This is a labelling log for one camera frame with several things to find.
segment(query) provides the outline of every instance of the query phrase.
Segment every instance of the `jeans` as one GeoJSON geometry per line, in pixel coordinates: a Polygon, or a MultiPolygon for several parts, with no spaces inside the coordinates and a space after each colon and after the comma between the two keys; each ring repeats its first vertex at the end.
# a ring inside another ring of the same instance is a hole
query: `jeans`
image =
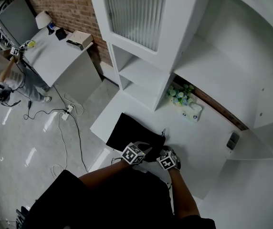
{"type": "Polygon", "coordinates": [[[19,88],[18,91],[29,97],[32,101],[42,101],[44,96],[38,92],[36,87],[42,88],[46,92],[50,87],[40,76],[36,75],[31,70],[23,68],[23,72],[25,74],[25,81],[22,82],[21,86],[24,86],[19,88]]]}

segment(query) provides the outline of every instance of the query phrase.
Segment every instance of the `gray tile floor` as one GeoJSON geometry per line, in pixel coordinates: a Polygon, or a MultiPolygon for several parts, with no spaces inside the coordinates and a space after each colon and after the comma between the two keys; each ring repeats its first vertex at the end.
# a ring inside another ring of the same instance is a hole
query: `gray tile floor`
{"type": "MultiPolygon", "coordinates": [[[[117,91],[118,87],[104,80],[84,103],[84,114],[77,116],[84,162],[90,171],[109,165],[113,157],[119,156],[89,129],[117,91]]],[[[30,116],[39,110],[64,108],[54,88],[49,95],[53,97],[50,103],[33,103],[30,116]]],[[[18,100],[21,102],[12,108],[0,105],[0,220],[15,220],[17,208],[31,207],[53,182],[51,166],[65,166],[65,150],[58,129],[59,111],[49,115],[39,113],[35,120],[24,120],[28,99],[15,92],[10,103],[18,100]]],[[[83,175],[75,122],[71,117],[67,121],[60,118],[60,127],[67,146],[67,170],[76,176],[83,175]]],[[[55,172],[59,172],[59,167],[55,167],[55,172]]]]}

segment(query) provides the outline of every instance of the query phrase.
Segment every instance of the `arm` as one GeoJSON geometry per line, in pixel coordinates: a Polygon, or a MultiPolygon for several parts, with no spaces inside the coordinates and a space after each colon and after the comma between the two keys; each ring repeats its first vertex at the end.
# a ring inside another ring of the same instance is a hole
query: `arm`
{"type": "Polygon", "coordinates": [[[4,50],[4,51],[3,51],[3,57],[6,58],[6,59],[9,59],[10,56],[12,56],[10,52],[11,52],[10,49],[4,50]]]}
{"type": "Polygon", "coordinates": [[[191,215],[200,216],[196,202],[185,185],[180,172],[175,168],[169,169],[168,172],[173,187],[175,215],[180,219],[191,215]]]}
{"type": "Polygon", "coordinates": [[[101,183],[108,180],[110,177],[115,175],[116,173],[124,170],[125,168],[129,167],[129,164],[121,160],[120,162],[117,162],[113,165],[110,165],[108,167],[90,172],[88,174],[85,174],[79,179],[89,188],[95,188],[96,186],[100,185],[101,183]]]}
{"type": "Polygon", "coordinates": [[[9,76],[15,61],[16,61],[15,58],[12,57],[10,59],[9,64],[6,66],[6,68],[1,71],[1,73],[0,73],[0,82],[4,82],[4,80],[9,76]]]}

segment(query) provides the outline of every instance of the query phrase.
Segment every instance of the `flower arrangement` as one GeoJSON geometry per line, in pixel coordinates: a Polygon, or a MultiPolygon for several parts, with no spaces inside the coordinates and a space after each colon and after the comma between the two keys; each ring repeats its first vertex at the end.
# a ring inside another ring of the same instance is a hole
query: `flower arrangement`
{"type": "Polygon", "coordinates": [[[169,86],[167,90],[167,97],[172,97],[173,104],[179,104],[179,105],[189,105],[193,101],[193,99],[190,97],[190,92],[193,90],[194,87],[192,85],[184,84],[183,89],[176,88],[174,86],[169,86]]]}

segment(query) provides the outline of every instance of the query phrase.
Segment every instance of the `frosted glass panel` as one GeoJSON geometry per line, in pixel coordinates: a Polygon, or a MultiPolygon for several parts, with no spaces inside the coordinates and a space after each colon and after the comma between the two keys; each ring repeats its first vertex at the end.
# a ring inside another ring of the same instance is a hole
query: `frosted glass panel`
{"type": "Polygon", "coordinates": [[[108,0],[114,33],[158,50],[165,0],[108,0]]]}

